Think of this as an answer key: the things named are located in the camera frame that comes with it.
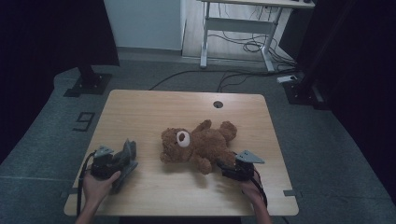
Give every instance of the teddy bear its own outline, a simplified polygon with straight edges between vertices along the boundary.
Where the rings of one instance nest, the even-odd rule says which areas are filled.
[[[233,167],[235,154],[228,143],[236,137],[237,129],[230,121],[211,129],[212,121],[205,120],[192,132],[183,128],[168,128],[162,133],[161,161],[166,163],[192,162],[202,174],[212,172],[212,164],[221,161]]]

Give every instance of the dark backdrop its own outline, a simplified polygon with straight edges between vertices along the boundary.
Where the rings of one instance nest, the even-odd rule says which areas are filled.
[[[1,161],[47,102],[53,78],[87,64],[119,65],[102,0],[1,0]]]
[[[297,58],[394,202],[395,24],[393,0],[318,1]]]

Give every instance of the wooden table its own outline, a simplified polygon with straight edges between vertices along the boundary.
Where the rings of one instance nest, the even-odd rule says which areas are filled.
[[[222,108],[214,102],[223,103]],[[116,152],[127,138],[137,145],[137,168],[125,179],[119,194],[108,196],[98,209],[103,216],[241,217],[253,210],[236,181],[213,173],[202,175],[189,163],[164,164],[161,133],[166,128],[192,131],[205,119],[218,128],[229,120],[238,129],[230,149],[245,149],[265,160],[256,164],[272,216],[294,216],[298,205],[276,139],[264,97],[257,94],[175,91],[113,91],[98,121],[86,157],[104,145]],[[77,194],[64,207],[76,214]]]

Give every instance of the white wall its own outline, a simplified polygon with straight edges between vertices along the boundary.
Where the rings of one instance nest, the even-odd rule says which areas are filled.
[[[105,0],[117,47],[181,50],[186,0]]]

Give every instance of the teddy bear head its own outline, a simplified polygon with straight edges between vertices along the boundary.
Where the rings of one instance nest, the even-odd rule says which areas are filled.
[[[191,133],[185,129],[168,128],[162,133],[163,152],[161,161],[185,162],[188,161],[193,152]]]

